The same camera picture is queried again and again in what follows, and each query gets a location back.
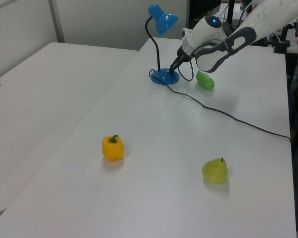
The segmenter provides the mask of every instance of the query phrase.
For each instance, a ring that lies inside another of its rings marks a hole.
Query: power cord
[[[250,124],[250,123],[247,123],[247,122],[245,122],[245,121],[243,121],[243,120],[239,120],[239,119],[233,117],[232,115],[230,115],[230,114],[228,114],[228,113],[226,113],[226,112],[223,112],[223,111],[221,111],[221,110],[219,110],[219,109],[210,108],[210,107],[205,106],[205,105],[202,104],[199,100],[197,100],[197,99],[191,97],[191,96],[188,95],[188,94],[174,91],[172,88],[170,88],[167,84],[165,84],[165,83],[164,83],[163,81],[161,81],[159,78],[153,76],[153,75],[151,74],[152,71],[155,72],[154,69],[151,69],[151,70],[149,71],[149,77],[150,77],[150,78],[151,78],[151,77],[154,77],[155,79],[157,79],[159,82],[161,82],[164,86],[166,86],[166,87],[167,87],[170,91],[172,91],[173,93],[181,94],[181,95],[184,95],[184,96],[186,96],[186,97],[189,97],[189,98],[191,98],[192,100],[194,100],[195,102],[197,102],[198,104],[200,104],[200,105],[201,105],[203,108],[205,108],[205,109],[209,109],[209,110],[212,110],[212,111],[216,111],[216,112],[222,113],[222,114],[224,114],[224,115],[226,115],[226,116],[228,116],[228,117],[234,119],[235,121],[238,121],[238,122],[240,122],[240,123],[246,124],[246,125],[248,125],[248,126],[251,126],[251,127],[255,128],[255,129],[258,129],[258,130],[261,130],[261,131],[266,132],[266,133],[268,133],[268,134],[272,134],[272,135],[280,136],[280,137],[283,137],[283,138],[287,138],[287,139],[291,142],[291,139],[290,139],[290,137],[288,137],[288,136],[280,135],[280,134],[277,134],[277,133],[274,133],[274,132],[271,132],[271,131],[262,129],[262,128],[260,128],[260,127],[257,127],[257,126],[255,126],[255,125],[252,125],[252,124]]]
[[[193,77],[194,77],[194,72],[193,72],[193,66],[192,66],[192,59],[194,58],[194,52],[197,51],[199,48],[203,47],[203,45],[199,46],[198,48],[196,48],[191,54],[190,54],[190,66],[191,66],[191,72],[192,72],[192,77],[191,79],[187,79],[186,77],[184,77],[180,71],[180,68],[178,67],[178,71],[179,71],[179,74],[182,76],[182,78],[184,80],[187,80],[187,81],[192,81],[193,80]]]

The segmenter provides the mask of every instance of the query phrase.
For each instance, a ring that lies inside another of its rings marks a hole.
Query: lamp neck
[[[146,21],[146,24],[145,24],[145,29],[146,29],[146,32],[147,34],[149,35],[150,39],[153,41],[155,47],[156,47],[156,51],[157,51],[157,63],[158,63],[158,71],[160,71],[160,55],[159,55],[159,47],[158,47],[158,44],[157,42],[154,40],[154,38],[152,37],[152,35],[150,34],[149,30],[148,30],[148,23],[149,21],[152,19],[152,16],[150,16],[148,18],[148,20]]]

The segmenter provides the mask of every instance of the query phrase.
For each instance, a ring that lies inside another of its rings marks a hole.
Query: table surface
[[[136,53],[51,43],[0,78],[0,213]]]
[[[157,43],[168,67],[181,41]],[[289,141],[153,83],[151,68],[148,41],[0,216],[0,238],[296,237]],[[190,75],[188,63],[181,69]],[[214,91],[195,79],[171,87],[289,135],[284,55],[246,47],[209,76]],[[123,160],[104,160],[110,134],[123,139]],[[212,185],[202,166],[217,157],[226,159],[228,181]]]

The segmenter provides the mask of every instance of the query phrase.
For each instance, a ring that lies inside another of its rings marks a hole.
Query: pear
[[[201,71],[197,72],[197,80],[199,84],[205,89],[211,90],[215,86],[214,80]]]
[[[224,182],[227,179],[226,161],[223,158],[210,160],[203,165],[202,174],[211,183]]]

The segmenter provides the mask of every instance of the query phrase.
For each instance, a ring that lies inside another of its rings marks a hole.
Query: desk lamp
[[[158,63],[158,70],[156,70],[151,75],[151,80],[158,84],[172,84],[179,80],[179,74],[177,72],[170,72],[167,68],[160,68],[160,56],[159,56],[159,48],[158,44],[154,40],[154,38],[151,36],[151,34],[148,31],[148,23],[151,19],[155,20],[156,24],[156,30],[158,35],[162,35],[164,32],[166,32],[177,20],[178,17],[172,14],[165,13],[158,4],[152,4],[148,12],[150,14],[150,17],[146,21],[145,28],[146,32],[149,35],[149,37],[152,39],[156,51],[157,51],[157,63]]]

